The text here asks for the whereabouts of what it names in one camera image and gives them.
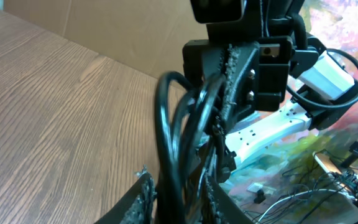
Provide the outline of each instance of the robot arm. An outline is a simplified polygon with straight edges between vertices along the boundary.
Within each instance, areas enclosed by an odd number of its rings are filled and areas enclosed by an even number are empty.
[[[355,92],[358,89],[358,81],[354,80],[340,65],[328,55],[325,50],[318,58],[318,61],[312,68],[303,72],[299,77],[305,84],[305,88],[309,88],[322,98],[335,101],[340,99],[349,92]],[[255,158],[263,149],[271,143],[278,141],[290,134],[295,134],[307,129],[316,128],[321,119],[313,119],[313,108],[300,105],[295,99],[288,100],[287,103],[277,112],[270,116],[242,129],[238,132],[228,134],[226,136],[226,146],[230,151],[237,154],[235,158],[236,166],[240,167],[246,159]],[[326,111],[324,116],[329,119],[333,117],[333,121],[339,119],[339,116],[332,111]]]
[[[358,101],[358,81],[327,51],[343,54],[357,69],[358,61],[306,33],[298,15],[303,2],[191,0],[196,20],[209,23],[208,40],[184,46],[185,76],[168,72],[158,81],[158,184],[154,189],[151,176],[143,174],[120,200],[127,203],[117,205],[100,223],[150,223],[155,198],[156,223],[195,223],[200,218],[203,223],[252,223],[218,182],[276,140],[329,127]],[[305,85],[292,90],[288,74]],[[188,92],[170,123],[168,89],[174,80]],[[279,108],[286,90],[293,98]],[[228,134],[255,110],[274,113]],[[203,133],[209,142],[196,150]]]

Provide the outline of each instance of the wooden table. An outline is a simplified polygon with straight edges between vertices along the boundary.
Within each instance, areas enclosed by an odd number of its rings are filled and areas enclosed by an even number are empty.
[[[0,223],[92,223],[157,178],[156,82],[0,11]]]

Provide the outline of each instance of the cardboard wall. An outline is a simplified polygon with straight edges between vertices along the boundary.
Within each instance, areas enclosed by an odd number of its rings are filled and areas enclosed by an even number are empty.
[[[154,77],[183,72],[184,44],[207,38],[190,0],[5,0],[4,10]]]

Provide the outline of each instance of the screw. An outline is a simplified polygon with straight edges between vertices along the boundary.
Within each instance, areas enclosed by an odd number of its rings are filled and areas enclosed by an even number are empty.
[[[248,78],[250,78],[252,80],[255,79],[255,70],[254,69],[251,69],[251,71],[249,71]]]
[[[254,100],[254,92],[253,91],[250,91],[247,95],[247,100]]]
[[[270,47],[266,47],[265,50],[264,50],[264,54],[265,55],[268,55],[272,52],[272,50],[270,49]]]

